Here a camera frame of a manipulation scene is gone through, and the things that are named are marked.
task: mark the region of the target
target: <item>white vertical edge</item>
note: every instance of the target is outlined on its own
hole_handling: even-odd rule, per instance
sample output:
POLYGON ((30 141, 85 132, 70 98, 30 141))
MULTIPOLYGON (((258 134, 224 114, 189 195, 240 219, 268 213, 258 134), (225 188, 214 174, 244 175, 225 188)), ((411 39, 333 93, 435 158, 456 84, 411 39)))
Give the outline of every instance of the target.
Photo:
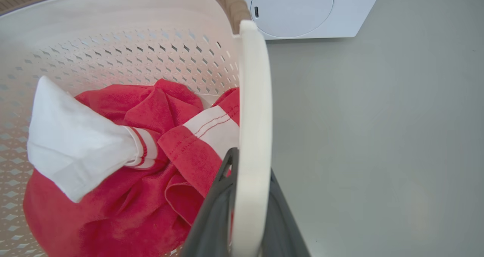
POLYGON ((272 151, 272 89, 267 47, 253 21, 240 23, 240 153, 232 256, 258 255, 264 234, 272 151))

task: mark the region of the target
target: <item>smooth floor surface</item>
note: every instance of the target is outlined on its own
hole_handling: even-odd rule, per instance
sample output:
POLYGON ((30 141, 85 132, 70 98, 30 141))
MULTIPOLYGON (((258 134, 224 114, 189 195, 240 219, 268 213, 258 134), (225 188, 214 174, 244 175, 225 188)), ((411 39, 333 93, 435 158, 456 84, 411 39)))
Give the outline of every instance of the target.
POLYGON ((484 256, 484 0, 268 42, 273 169, 313 257, 484 256))

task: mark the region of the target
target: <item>laundry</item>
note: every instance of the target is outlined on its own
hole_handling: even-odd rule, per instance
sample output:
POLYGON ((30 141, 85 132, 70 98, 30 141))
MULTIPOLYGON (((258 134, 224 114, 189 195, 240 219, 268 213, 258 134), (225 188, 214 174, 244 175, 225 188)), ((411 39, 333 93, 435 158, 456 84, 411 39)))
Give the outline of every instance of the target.
POLYGON ((50 257, 159 257, 186 239, 238 135, 237 88, 203 110, 187 87, 165 80, 73 99, 43 77, 26 221, 50 257))

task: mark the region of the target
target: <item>red velvet fabric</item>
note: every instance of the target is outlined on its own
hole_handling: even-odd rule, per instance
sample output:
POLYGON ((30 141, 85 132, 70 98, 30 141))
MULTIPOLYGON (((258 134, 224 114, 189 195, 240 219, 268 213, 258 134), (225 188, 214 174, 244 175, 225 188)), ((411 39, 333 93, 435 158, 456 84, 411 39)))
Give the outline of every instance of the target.
POLYGON ((181 125, 203 110, 200 99, 166 80, 154 86, 111 85, 76 98, 116 124, 162 136, 173 130, 172 137, 154 167, 123 167, 77 204, 34 171, 24 212, 39 244, 50 257, 159 257, 181 245, 221 163, 196 139, 190 153, 170 158, 180 153, 174 144, 190 138, 181 125))

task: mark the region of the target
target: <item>plastic basket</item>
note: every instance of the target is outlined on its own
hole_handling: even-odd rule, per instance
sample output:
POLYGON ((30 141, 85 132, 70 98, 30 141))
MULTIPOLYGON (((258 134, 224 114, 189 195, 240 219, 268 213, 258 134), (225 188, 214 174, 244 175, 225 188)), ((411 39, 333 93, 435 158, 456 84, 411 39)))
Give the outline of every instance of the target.
POLYGON ((72 95, 164 78, 187 85, 206 106, 240 85, 232 252, 255 254, 271 174, 271 79, 264 39, 243 21, 250 19, 243 0, 0 0, 0 12, 0 255, 43 253, 22 211, 33 171, 26 140, 42 75, 72 95))

